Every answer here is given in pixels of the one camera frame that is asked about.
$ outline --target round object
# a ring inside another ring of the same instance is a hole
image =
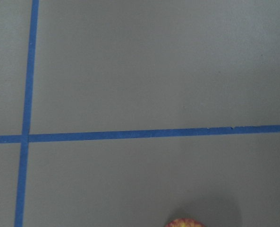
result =
[[[190,218],[180,218],[168,223],[165,227],[205,227],[203,224],[199,223]]]

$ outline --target blue tape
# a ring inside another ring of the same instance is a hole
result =
[[[110,140],[156,138],[176,136],[207,136],[227,134],[280,132],[280,125],[244,126],[244,127],[219,127],[219,128],[192,128],[192,129],[164,129],[140,131],[105,131],[83,133],[57,133],[29,135],[30,142],[75,141],[75,140]]]
[[[19,171],[18,171],[17,198],[16,198],[16,210],[15,210],[15,223],[14,223],[15,227],[23,226],[23,213],[24,213],[24,204],[25,204],[25,183],[26,183],[28,143],[29,143],[28,137],[29,137],[29,131],[31,125],[31,113],[32,113],[38,8],[39,8],[39,0],[33,0],[29,44],[28,44],[26,80],[25,80],[25,101],[24,101],[20,160],[19,160]]]
[[[0,136],[0,143],[20,143],[20,135]]]

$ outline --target gray floor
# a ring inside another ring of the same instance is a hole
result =
[[[0,0],[0,135],[30,0]],[[280,0],[41,0],[31,133],[280,124]],[[280,133],[30,144],[24,227],[280,226]],[[19,145],[0,145],[0,227]]]

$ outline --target floor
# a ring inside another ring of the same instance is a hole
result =
[[[0,227],[280,226],[280,0],[0,0]]]

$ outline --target concrete floor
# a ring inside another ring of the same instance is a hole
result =
[[[0,0],[20,135],[30,0]],[[31,134],[280,124],[280,0],[40,0]],[[0,227],[19,144],[0,144]],[[280,226],[280,133],[31,143],[24,227]]]

